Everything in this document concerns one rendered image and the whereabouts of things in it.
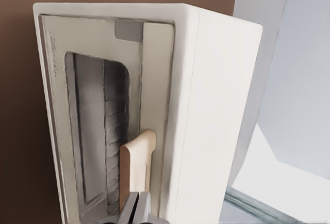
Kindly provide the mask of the silver frame post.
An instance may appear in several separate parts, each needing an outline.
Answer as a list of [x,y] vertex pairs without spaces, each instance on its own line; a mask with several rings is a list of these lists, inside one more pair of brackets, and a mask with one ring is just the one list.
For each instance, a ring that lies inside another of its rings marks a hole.
[[307,224],[231,187],[224,201],[266,224]]

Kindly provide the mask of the pale beige door handle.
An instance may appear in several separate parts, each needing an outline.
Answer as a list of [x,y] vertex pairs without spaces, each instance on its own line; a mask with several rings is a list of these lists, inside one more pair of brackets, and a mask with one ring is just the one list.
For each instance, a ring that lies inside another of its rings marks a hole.
[[156,134],[146,130],[120,146],[119,150],[119,210],[124,209],[131,192],[150,190],[152,153],[156,148]]

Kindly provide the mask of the white oven body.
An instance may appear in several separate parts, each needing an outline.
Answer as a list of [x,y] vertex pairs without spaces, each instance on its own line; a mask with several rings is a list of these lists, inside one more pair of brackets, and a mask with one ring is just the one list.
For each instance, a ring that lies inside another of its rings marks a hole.
[[[170,224],[218,224],[262,26],[186,4],[35,3],[33,12],[53,156],[37,16],[148,20],[174,26],[173,121],[168,126],[172,140],[165,147],[169,199],[163,214],[157,215],[151,197],[151,213]],[[59,192],[55,157],[54,164]]]

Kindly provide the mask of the white oven door with window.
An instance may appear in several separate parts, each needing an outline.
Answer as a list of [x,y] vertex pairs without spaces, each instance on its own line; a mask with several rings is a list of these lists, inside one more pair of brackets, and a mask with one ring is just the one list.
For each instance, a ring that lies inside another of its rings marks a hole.
[[118,213],[120,146],[146,130],[156,134],[149,191],[162,215],[174,26],[50,14],[37,20],[64,222]]

